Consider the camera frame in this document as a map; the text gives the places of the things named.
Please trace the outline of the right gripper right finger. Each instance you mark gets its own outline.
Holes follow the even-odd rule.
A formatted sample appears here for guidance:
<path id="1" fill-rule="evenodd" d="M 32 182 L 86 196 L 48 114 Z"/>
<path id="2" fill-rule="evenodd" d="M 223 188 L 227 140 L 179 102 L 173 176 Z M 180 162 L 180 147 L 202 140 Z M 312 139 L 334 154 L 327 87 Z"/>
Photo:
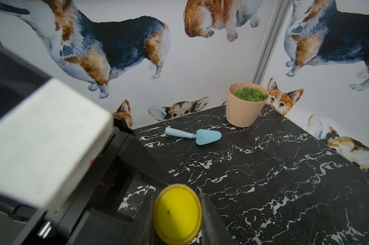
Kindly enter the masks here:
<path id="1" fill-rule="evenodd" d="M 236 245 L 211 199 L 200 191 L 202 245 Z"/>

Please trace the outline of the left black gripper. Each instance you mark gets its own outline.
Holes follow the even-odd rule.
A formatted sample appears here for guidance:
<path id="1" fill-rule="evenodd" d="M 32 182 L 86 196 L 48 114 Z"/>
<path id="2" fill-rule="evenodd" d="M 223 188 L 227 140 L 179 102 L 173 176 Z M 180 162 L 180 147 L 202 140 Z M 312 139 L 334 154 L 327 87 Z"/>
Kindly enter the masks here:
<path id="1" fill-rule="evenodd" d="M 123 245 L 134 217 L 119 212 L 133 180 L 163 189 L 177 183 L 127 126 L 114 117 L 103 150 L 58 211 L 39 209 L 16 245 Z"/>

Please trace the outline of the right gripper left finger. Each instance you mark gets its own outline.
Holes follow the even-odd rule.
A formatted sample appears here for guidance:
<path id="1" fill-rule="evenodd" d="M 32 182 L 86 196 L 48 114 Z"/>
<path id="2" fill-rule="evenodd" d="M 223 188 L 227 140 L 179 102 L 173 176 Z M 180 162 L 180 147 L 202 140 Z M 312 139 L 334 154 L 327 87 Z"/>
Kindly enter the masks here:
<path id="1" fill-rule="evenodd" d="M 124 245 L 154 245 L 155 230 L 153 224 L 155 195 L 148 195 L 129 228 L 123 236 Z"/>

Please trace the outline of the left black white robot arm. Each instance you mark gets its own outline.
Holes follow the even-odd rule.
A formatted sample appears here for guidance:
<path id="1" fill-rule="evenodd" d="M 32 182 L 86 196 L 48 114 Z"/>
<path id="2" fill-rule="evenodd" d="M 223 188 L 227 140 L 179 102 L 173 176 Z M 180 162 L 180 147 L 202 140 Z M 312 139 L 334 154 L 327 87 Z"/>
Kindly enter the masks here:
<path id="1" fill-rule="evenodd" d="M 0 245 L 160 245 L 153 196 L 116 211 L 133 179 L 175 181 L 123 117 L 0 43 Z"/>

